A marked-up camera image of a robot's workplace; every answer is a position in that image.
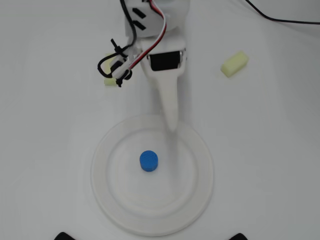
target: red wire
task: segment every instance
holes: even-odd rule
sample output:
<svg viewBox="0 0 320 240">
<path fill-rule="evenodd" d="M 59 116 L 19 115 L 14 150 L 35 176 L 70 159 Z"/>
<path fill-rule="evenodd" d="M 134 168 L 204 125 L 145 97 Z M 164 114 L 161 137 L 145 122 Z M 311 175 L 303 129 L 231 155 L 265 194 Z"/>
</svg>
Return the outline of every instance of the red wire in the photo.
<svg viewBox="0 0 320 240">
<path fill-rule="evenodd" d="M 158 8 L 156 8 L 156 6 L 154 6 L 153 0 L 150 0 L 150 7 L 152 8 L 152 10 L 154 10 L 157 14 L 159 14 L 162 19 L 164 19 L 165 17 L 162 15 L 162 13 L 158 10 Z M 129 68 L 130 70 L 133 69 L 148 53 L 151 52 L 152 49 L 154 49 L 162 40 L 162 38 L 164 37 L 165 33 L 167 30 L 167 23 L 165 24 L 164 27 L 164 31 L 161 34 L 161 37 L 158 39 L 158 41 L 156 41 L 146 52 L 144 52 L 144 54 L 142 54 L 137 60 L 134 61 L 134 64 Z"/>
</svg>

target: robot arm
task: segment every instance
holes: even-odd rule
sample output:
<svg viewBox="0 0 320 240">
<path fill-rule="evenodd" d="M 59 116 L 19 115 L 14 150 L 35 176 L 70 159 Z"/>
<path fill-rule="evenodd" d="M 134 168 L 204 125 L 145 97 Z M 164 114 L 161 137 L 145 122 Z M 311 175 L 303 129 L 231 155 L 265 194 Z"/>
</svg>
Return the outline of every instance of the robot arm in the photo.
<svg viewBox="0 0 320 240">
<path fill-rule="evenodd" d="M 188 14 L 190 0 L 120 0 L 126 15 L 125 32 L 132 42 L 115 47 L 115 59 L 111 62 L 111 73 L 106 74 L 101 65 L 110 58 L 105 57 L 98 65 L 106 78 L 116 78 L 119 87 L 129 80 L 132 69 L 141 62 L 142 69 L 150 81 L 155 82 L 164 110 L 167 125 L 174 131 L 178 125 L 177 80 L 186 67 L 187 49 L 179 31 Z"/>
</svg>

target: white plate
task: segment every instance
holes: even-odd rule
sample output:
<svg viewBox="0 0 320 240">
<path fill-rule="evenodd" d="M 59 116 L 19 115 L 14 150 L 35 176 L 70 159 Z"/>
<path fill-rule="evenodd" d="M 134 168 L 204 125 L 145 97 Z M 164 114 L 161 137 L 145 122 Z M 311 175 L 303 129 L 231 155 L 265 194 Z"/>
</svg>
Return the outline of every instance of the white plate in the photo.
<svg viewBox="0 0 320 240">
<path fill-rule="evenodd" d="M 158 167 L 143 171 L 140 155 L 158 155 Z M 92 163 L 95 197 L 116 224 L 143 236 L 175 233 L 193 223 L 213 192 L 213 162 L 206 144 L 180 122 L 170 133 L 161 116 L 130 118 L 99 143 Z"/>
</svg>

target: cable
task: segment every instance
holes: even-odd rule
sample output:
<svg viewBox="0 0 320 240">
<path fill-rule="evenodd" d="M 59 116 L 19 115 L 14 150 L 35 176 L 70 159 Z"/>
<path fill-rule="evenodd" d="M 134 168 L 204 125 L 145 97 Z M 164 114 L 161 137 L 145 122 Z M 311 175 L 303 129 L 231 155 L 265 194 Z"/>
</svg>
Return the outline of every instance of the cable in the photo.
<svg viewBox="0 0 320 240">
<path fill-rule="evenodd" d="M 129 70 L 133 69 L 148 53 L 150 53 L 162 40 L 164 37 L 166 30 L 167 30 L 167 20 L 165 14 L 162 12 L 162 10 L 158 7 L 156 2 L 154 0 L 149 0 L 150 8 L 160 15 L 163 18 L 163 27 L 162 30 L 157 37 L 157 39 L 154 41 L 154 43 L 144 52 L 142 52 L 129 66 Z"/>
<path fill-rule="evenodd" d="M 111 42 L 116 49 L 116 52 L 101 59 L 98 63 L 98 66 L 97 66 L 99 73 L 107 79 L 112 78 L 112 73 L 109 73 L 109 74 L 105 73 L 101 67 L 102 64 L 109 59 L 112 59 L 118 55 L 122 55 L 124 53 L 124 51 L 126 51 L 128 48 L 132 47 L 137 41 L 137 30 L 136 30 L 136 27 L 133 23 L 133 20 L 132 20 L 130 14 L 129 14 L 125 0 L 120 0 L 120 3 L 121 3 L 122 10 L 124 12 L 124 15 L 125 15 L 127 21 L 129 22 L 130 27 L 131 27 L 133 38 L 132 38 L 132 42 L 130 44 L 128 44 L 127 46 L 125 46 L 124 48 L 121 48 L 119 46 L 115 46 L 115 41 L 113 39 L 111 39 Z"/>
<path fill-rule="evenodd" d="M 271 21 L 275 21 L 275 22 L 281 22 L 281 23 L 292 23 L 292 24 L 312 24 L 312 25 L 320 25 L 320 22 L 316 22 L 316 21 L 294 21 L 294 20 L 282 20 L 282 19 L 277 19 L 277 18 L 272 18 L 269 17 L 267 15 L 265 15 L 262 11 L 260 11 L 255 5 L 253 5 L 252 2 L 250 2 L 249 0 L 245 0 L 251 7 L 254 8 L 254 10 L 256 10 L 261 16 L 263 16 L 264 18 L 271 20 Z"/>
</svg>

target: black object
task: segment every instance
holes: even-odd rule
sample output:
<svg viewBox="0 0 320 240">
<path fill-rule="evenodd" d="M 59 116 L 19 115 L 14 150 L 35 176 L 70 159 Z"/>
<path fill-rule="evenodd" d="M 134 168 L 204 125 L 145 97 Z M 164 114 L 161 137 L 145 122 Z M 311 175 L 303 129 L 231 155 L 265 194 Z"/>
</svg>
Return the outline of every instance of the black object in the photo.
<svg viewBox="0 0 320 240">
<path fill-rule="evenodd" d="M 140 11 L 138 8 L 133 8 L 132 11 L 137 14 L 140 18 L 144 19 L 147 15 L 145 15 L 142 11 Z"/>
<path fill-rule="evenodd" d="M 248 240 L 248 239 L 242 233 L 238 233 L 237 235 L 232 237 L 230 240 Z"/>
<path fill-rule="evenodd" d="M 123 74 L 120 78 L 117 78 L 117 79 L 116 79 L 115 83 L 119 86 L 119 88 L 121 88 L 122 83 L 123 83 L 123 80 L 124 80 L 124 79 L 125 79 L 125 80 L 129 80 L 129 79 L 131 78 L 131 76 L 132 76 L 132 73 L 130 73 L 129 70 L 126 70 L 126 71 L 124 72 L 124 74 Z"/>
<path fill-rule="evenodd" d="M 130 78 L 132 77 L 132 71 L 130 70 L 130 72 L 128 73 L 128 75 L 124 78 L 124 80 L 130 80 Z"/>
<path fill-rule="evenodd" d="M 139 28 L 139 29 L 141 29 L 142 31 L 143 30 L 145 30 L 146 29 L 146 27 L 145 27 L 145 25 L 143 25 L 141 22 L 139 22 L 139 21 L 133 21 L 133 24 L 137 27 L 137 28 Z"/>
<path fill-rule="evenodd" d="M 159 54 L 151 54 L 150 65 L 153 71 L 177 69 L 180 64 L 180 52 L 172 51 Z"/>
<path fill-rule="evenodd" d="M 75 240 L 74 238 L 70 237 L 65 232 L 60 232 L 58 236 L 54 240 Z"/>
<path fill-rule="evenodd" d="M 273 17 L 269 17 L 267 15 L 265 15 L 262 11 L 260 11 L 255 5 L 253 5 L 252 2 L 250 2 L 249 0 L 245 0 L 251 7 L 254 8 L 254 10 L 256 10 L 262 17 L 271 20 L 271 21 L 275 21 L 275 22 L 281 22 L 281 23 L 292 23 L 292 24 L 312 24 L 312 25 L 320 25 L 320 22 L 316 22 L 316 21 L 294 21 L 294 20 L 283 20 L 283 19 L 277 19 L 277 18 L 273 18 Z"/>
<path fill-rule="evenodd" d="M 116 61 L 115 64 L 113 64 L 110 67 L 111 72 L 113 73 L 117 68 L 121 67 L 123 63 L 121 61 Z"/>
<path fill-rule="evenodd" d="M 111 43 L 114 46 L 114 51 L 116 53 L 119 53 L 123 58 L 127 58 L 128 57 L 127 55 L 124 54 L 122 48 L 116 44 L 116 42 L 115 42 L 115 40 L 113 38 L 111 39 Z"/>
</svg>

